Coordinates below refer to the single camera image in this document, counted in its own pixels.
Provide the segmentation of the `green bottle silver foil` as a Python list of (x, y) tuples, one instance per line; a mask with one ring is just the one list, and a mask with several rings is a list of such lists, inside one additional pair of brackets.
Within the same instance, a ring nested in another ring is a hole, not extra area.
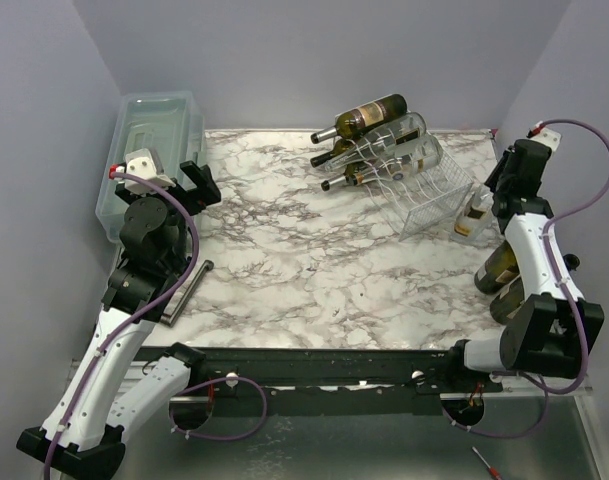
[(474, 275), (476, 288), (484, 294), (495, 294), (519, 275), (512, 247), (504, 240)]

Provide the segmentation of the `tall clear glass bottle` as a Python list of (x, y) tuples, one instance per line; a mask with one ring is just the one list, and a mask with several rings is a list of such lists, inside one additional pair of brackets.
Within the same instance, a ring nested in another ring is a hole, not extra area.
[(426, 133), (426, 121), (417, 112), (409, 112), (398, 119), (380, 125), (366, 133), (353, 145), (324, 165), (325, 171), (335, 171), (350, 163), (383, 158), (391, 154), (395, 147), (415, 140)]

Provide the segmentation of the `clear corked liquor bottle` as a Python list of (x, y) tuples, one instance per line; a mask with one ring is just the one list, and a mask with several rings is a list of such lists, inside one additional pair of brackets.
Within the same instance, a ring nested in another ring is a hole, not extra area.
[(401, 181), (430, 170), (440, 164), (443, 148), (436, 137), (426, 134), (414, 140), (399, 144), (392, 153), (377, 160), (367, 160), (355, 173), (345, 176), (348, 186), (358, 186), (374, 180)]

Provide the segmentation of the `green bottle with cream label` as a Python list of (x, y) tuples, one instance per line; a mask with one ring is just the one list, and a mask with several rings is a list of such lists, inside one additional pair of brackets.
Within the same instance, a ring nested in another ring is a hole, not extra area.
[(370, 169), (371, 169), (371, 166), (369, 164), (367, 164), (366, 162), (356, 162), (356, 163), (348, 164), (345, 167), (345, 170), (343, 173), (341, 173), (331, 179), (324, 180), (320, 184), (321, 189), (324, 192), (327, 192), (336, 187), (357, 186), (361, 183), (361, 180), (359, 180), (359, 177), (361, 177), (365, 171), (368, 171)]

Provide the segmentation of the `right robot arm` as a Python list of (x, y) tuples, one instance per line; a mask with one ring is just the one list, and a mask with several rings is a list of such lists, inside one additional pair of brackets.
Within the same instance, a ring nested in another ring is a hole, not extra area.
[(497, 337), (458, 342), (461, 357), (443, 370), (446, 384), (455, 391), (477, 384), (480, 372), (575, 383), (586, 374), (604, 312), (574, 284), (557, 245), (552, 209), (538, 194), (558, 145), (558, 138), (547, 134), (516, 140), (485, 182), (504, 240), (476, 272), (475, 285), (497, 295), (518, 283), (522, 297), (514, 300), (513, 316)]

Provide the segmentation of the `clear bottle black cap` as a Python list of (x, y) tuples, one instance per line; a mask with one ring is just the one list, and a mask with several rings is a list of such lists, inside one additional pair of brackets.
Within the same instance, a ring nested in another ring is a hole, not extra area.
[(451, 239), (458, 243), (470, 244), (477, 240), (493, 218), (493, 193), (485, 185), (479, 185), (458, 213)]

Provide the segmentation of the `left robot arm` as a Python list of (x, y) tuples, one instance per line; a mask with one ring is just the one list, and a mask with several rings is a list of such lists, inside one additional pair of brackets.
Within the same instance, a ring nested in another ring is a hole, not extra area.
[(181, 392), (198, 393), (206, 380), (203, 356), (179, 343), (125, 394), (119, 389), (131, 364), (162, 320), (175, 292), (195, 269), (199, 234), (193, 220), (221, 200), (208, 166), (185, 161), (184, 189), (150, 160), (109, 169), (117, 196), (127, 203), (120, 231), (123, 251), (110, 275), (91, 341), (52, 413), (24, 430), (17, 448), (72, 479), (111, 479), (133, 435)]

